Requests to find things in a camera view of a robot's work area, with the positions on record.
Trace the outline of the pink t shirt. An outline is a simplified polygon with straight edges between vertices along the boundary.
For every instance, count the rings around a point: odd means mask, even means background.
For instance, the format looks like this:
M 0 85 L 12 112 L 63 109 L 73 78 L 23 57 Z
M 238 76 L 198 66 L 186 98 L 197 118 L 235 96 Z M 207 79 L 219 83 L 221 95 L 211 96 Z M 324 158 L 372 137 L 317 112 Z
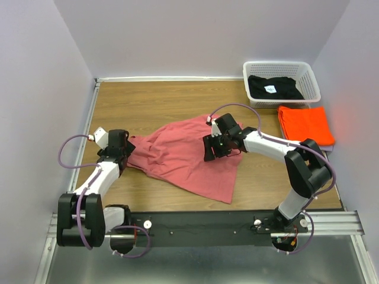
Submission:
M 242 155 L 204 161 L 203 137 L 210 133 L 201 115 L 172 122 L 147 136 L 131 136 L 135 149 L 127 165 L 149 177 L 215 201 L 231 204 Z

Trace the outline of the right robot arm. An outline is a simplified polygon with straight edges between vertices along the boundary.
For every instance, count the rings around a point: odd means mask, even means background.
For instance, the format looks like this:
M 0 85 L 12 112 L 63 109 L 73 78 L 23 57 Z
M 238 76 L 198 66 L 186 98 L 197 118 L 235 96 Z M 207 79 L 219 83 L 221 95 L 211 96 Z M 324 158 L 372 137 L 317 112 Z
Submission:
M 287 231 L 317 191 L 333 178 L 322 151 L 312 139 L 296 142 L 266 135 L 258 128 L 241 128 L 230 113 L 216 119 L 208 117 L 206 124 L 211 133 L 203 137 L 205 162 L 237 150 L 262 154 L 285 164 L 290 192 L 268 221 L 255 222 L 258 228 L 267 225 L 275 231 Z

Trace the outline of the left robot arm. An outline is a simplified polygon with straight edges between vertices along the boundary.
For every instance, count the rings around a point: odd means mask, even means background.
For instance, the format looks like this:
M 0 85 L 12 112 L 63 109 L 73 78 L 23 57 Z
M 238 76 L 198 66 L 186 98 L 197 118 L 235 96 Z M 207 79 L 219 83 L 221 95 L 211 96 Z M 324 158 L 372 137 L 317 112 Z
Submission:
M 131 228 L 131 212 L 127 205 L 103 206 L 102 199 L 111 185 L 123 174 L 128 158 L 135 149 L 126 130 L 105 131 L 99 127 L 92 135 L 83 136 L 99 147 L 94 171 L 73 192 L 58 200 L 57 243 L 61 247 L 86 247 L 103 244 L 111 230 L 119 234 Z

